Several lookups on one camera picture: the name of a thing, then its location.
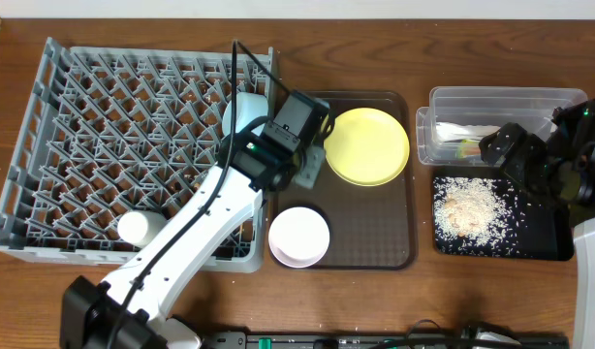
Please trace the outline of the green orange snack wrapper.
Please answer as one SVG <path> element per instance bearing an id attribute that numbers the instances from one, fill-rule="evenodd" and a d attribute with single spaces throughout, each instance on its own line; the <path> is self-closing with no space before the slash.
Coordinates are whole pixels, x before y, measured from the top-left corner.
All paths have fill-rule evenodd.
<path id="1" fill-rule="evenodd" d="M 479 147 L 479 141 L 461 140 L 457 145 L 455 158 L 467 161 L 480 161 L 481 150 Z"/>

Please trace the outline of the white tissue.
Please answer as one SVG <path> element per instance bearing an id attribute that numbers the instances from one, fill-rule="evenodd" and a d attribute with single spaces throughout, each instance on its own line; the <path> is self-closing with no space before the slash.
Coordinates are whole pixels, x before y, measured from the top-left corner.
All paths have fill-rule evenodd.
<path id="1" fill-rule="evenodd" d="M 460 125 L 451 122 L 437 122 L 435 133 L 443 143 L 457 141 L 477 141 L 498 131 L 493 125 Z"/>

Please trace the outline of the rice and food scraps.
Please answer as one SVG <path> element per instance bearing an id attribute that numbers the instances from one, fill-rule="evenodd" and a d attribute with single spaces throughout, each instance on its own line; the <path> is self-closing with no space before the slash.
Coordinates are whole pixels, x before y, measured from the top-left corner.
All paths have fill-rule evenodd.
<path id="1" fill-rule="evenodd" d="M 447 254 L 509 254 L 519 228 L 519 192 L 506 179 L 437 176 L 434 237 Z"/>

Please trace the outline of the light blue bowl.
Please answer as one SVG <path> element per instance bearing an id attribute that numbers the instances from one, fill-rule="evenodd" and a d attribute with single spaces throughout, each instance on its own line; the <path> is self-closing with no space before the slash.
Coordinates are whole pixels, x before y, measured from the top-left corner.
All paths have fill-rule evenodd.
<path id="1" fill-rule="evenodd" d="M 264 95 L 239 92 L 236 94 L 236 126 L 235 130 L 240 132 L 251 121 L 261 116 L 268 116 L 269 105 L 268 100 Z M 231 117 L 232 117 L 233 102 L 230 101 L 226 106 L 223 117 L 221 130 L 224 137 L 230 135 Z"/>

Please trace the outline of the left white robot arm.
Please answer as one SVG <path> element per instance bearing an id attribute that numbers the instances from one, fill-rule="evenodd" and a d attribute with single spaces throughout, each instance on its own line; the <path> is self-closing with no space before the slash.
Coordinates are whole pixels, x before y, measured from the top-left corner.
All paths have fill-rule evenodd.
<path id="1" fill-rule="evenodd" d="M 169 314 L 219 244 L 306 170 L 306 150 L 331 124 L 329 103 L 293 90 L 273 117 L 226 137 L 194 196 L 135 257 L 99 284 L 79 276 L 62 299 L 62 348 L 199 348 Z"/>

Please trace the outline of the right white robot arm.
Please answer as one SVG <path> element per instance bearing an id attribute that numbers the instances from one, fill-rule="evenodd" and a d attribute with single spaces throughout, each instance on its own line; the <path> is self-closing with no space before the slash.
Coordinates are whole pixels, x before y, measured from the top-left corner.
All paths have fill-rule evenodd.
<path id="1" fill-rule="evenodd" d="M 479 149 L 527 193 L 568 211 L 578 264 L 573 346 L 595 348 L 595 98 L 555 109 L 552 123 L 545 141 L 507 123 Z"/>

